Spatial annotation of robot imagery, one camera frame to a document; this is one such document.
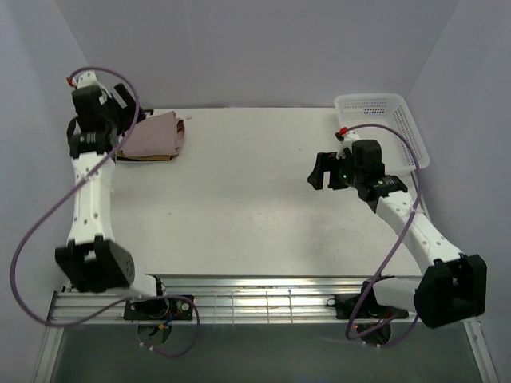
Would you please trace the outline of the tan tank top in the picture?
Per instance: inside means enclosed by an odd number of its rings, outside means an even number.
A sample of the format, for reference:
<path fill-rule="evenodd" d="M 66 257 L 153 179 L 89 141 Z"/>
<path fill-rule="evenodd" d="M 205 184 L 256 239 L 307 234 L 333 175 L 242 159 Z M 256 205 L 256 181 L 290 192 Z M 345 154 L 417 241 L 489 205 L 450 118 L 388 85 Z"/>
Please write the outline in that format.
<path fill-rule="evenodd" d="M 120 153 L 126 157 L 177 156 L 184 140 L 184 126 L 177 122 L 139 123 L 131 136 L 123 140 Z"/>

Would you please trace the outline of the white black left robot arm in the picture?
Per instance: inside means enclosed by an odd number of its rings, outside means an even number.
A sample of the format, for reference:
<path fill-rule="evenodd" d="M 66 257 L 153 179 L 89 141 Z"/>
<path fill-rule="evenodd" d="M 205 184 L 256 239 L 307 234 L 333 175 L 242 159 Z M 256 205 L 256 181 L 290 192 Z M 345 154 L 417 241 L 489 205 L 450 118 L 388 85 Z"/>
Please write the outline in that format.
<path fill-rule="evenodd" d="M 142 310 L 162 318 L 168 297 L 158 292 L 156 277 L 137 269 L 135 258 L 115 240 L 111 223 L 115 155 L 144 113 L 124 84 L 109 91 L 92 69 L 73 75 L 69 83 L 76 116 L 66 135 L 77 190 L 70 232 L 55 260 L 78 291 L 143 298 Z"/>

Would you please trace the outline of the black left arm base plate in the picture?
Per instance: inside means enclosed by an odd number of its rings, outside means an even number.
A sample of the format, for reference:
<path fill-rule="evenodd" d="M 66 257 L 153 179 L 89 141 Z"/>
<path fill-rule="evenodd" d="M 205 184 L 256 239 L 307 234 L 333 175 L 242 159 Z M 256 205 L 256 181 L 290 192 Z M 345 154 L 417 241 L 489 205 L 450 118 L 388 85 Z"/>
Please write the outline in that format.
<path fill-rule="evenodd" d="M 182 298 L 143 300 L 127 302 L 123 319 L 126 321 L 165 321 L 170 318 L 181 321 L 193 319 L 192 305 Z"/>

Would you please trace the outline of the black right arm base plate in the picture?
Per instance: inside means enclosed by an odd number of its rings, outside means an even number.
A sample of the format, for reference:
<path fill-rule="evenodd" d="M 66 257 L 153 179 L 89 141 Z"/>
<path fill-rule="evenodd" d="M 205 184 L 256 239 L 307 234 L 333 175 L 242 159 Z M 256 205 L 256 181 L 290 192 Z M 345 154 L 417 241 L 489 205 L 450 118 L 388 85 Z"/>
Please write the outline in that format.
<path fill-rule="evenodd" d="M 327 301 L 327 305 L 335 309 L 335 317 L 337 319 L 349 319 L 358 299 L 358 294 L 335 294 Z M 367 298 L 356 314 L 357 319 L 387 319 L 393 316 L 399 319 L 408 318 L 409 312 L 392 306 L 381 306 L 374 298 Z"/>

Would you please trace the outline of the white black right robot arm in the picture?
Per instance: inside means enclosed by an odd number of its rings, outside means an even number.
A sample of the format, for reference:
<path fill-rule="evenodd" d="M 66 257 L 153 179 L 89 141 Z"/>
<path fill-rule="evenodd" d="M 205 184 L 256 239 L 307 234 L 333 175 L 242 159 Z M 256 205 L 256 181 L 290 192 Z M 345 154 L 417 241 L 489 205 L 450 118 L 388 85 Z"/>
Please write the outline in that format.
<path fill-rule="evenodd" d="M 453 245 L 420 209 L 422 193 L 411 195 L 398 176 L 386 172 L 378 141 L 362 139 L 357 126 L 336 134 L 337 152 L 320 152 L 307 182 L 315 189 L 354 189 L 360 200 L 398 236 L 374 276 L 362 285 L 350 309 L 353 322 L 360 310 L 378 317 L 387 309 L 407 311 L 431 329 L 485 312 L 487 265 Z M 385 276 L 397 249 L 405 246 L 421 271 L 419 282 Z"/>

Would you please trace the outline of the black white striped tank top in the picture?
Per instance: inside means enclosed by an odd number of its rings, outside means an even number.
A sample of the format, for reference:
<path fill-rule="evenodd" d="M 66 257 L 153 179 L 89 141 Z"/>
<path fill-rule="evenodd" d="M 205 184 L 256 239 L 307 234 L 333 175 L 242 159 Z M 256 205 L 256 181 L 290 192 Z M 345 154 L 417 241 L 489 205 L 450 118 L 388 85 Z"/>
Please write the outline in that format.
<path fill-rule="evenodd" d="M 143 163 L 143 162 L 170 162 L 173 157 L 171 156 L 146 156 L 146 157 L 124 157 L 117 156 L 116 161 L 120 162 L 134 162 L 134 163 Z"/>

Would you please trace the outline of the mauve tank top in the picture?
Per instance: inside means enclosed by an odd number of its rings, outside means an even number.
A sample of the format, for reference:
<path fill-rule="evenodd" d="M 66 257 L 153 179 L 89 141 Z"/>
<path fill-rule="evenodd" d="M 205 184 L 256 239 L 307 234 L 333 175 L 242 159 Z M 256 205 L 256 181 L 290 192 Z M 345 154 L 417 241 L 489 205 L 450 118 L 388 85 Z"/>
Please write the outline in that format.
<path fill-rule="evenodd" d="M 179 156 L 185 138 L 184 121 L 175 112 L 138 123 L 117 156 L 135 161 L 169 161 Z"/>

